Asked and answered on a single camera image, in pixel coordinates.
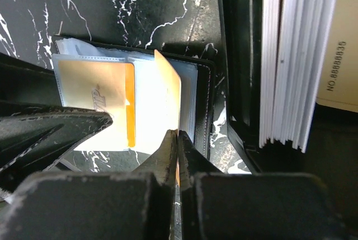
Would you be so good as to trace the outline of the black card holder wallet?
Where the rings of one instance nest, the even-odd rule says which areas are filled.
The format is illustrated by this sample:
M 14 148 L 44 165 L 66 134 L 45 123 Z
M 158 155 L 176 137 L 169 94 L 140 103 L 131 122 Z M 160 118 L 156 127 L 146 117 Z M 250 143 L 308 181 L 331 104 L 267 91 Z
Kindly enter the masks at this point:
M 60 42 L 64 42 L 69 37 L 62 37 L 55 35 L 53 42 L 56 44 L 56 52 L 60 52 Z M 115 50 L 121 51 L 120 53 L 141 53 L 146 55 L 154 55 L 154 50 L 134 48 L 122 45 L 112 45 L 97 43 L 94 41 L 79 40 L 82 43 L 91 44 L 99 50 L 109 50 L 114 53 Z M 210 157 L 210 131 L 211 122 L 213 118 L 213 101 L 214 101 L 214 83 L 215 83 L 215 64 L 210 60 L 203 60 L 198 57 L 187 57 L 184 55 L 164 53 L 164 57 L 169 58 L 170 62 L 176 61 L 179 65 L 191 64 L 197 69 L 198 76 L 196 80 L 196 100 L 195 100 L 195 128 L 194 132 L 189 135 L 197 150 L 207 159 Z

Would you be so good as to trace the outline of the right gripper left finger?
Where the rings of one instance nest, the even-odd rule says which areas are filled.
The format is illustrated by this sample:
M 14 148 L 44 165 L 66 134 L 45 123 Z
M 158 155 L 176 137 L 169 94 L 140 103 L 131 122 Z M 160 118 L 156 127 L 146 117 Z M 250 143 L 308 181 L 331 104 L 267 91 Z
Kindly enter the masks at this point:
M 159 148 L 133 173 L 146 177 L 144 239 L 173 239 L 177 167 L 177 131 L 168 130 Z

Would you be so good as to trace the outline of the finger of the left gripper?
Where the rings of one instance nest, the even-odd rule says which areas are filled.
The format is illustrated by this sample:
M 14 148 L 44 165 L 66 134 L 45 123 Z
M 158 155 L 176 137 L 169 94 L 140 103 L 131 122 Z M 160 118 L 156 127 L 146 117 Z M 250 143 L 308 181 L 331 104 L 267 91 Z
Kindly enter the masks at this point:
M 1 106 L 1 192 L 54 167 L 79 144 L 105 130 L 105 112 L 59 106 Z
M 1 108 L 62 107 L 54 72 L 1 54 Z

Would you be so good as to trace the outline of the orange credit card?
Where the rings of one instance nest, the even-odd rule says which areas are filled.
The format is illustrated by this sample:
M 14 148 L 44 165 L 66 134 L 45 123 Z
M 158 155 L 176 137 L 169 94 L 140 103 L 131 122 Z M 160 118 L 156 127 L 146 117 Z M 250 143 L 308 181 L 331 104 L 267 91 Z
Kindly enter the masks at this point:
M 128 147 L 135 147 L 135 70 L 134 65 L 125 63 L 126 130 Z
M 158 50 L 154 51 L 156 65 L 154 86 L 154 123 L 151 132 L 159 148 L 166 135 L 176 144 L 180 127 L 181 79 L 170 62 Z

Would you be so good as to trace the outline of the brown credit card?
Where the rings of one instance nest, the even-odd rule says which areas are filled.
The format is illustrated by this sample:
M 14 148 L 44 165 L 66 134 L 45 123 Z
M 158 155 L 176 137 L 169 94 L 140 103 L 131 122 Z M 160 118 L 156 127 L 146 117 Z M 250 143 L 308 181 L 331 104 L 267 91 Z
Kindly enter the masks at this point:
M 58 62 L 65 106 L 107 112 L 125 122 L 125 64 L 80 60 Z

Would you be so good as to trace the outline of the black card box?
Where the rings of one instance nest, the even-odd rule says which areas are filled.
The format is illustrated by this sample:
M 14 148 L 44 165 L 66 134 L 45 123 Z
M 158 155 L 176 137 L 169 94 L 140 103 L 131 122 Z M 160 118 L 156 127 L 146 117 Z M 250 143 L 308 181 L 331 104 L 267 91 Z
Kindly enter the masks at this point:
M 357 114 L 317 105 L 305 153 L 259 149 L 262 0 L 218 0 L 226 58 L 228 137 L 253 173 L 318 176 L 348 227 L 357 230 Z

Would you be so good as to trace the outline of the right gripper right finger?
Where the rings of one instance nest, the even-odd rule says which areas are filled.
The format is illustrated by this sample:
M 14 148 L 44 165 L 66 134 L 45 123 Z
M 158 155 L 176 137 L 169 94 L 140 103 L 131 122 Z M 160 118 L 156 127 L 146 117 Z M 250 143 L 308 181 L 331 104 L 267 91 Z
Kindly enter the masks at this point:
M 194 146 L 185 131 L 178 137 L 182 233 L 184 239 L 222 239 L 219 213 L 220 173 Z

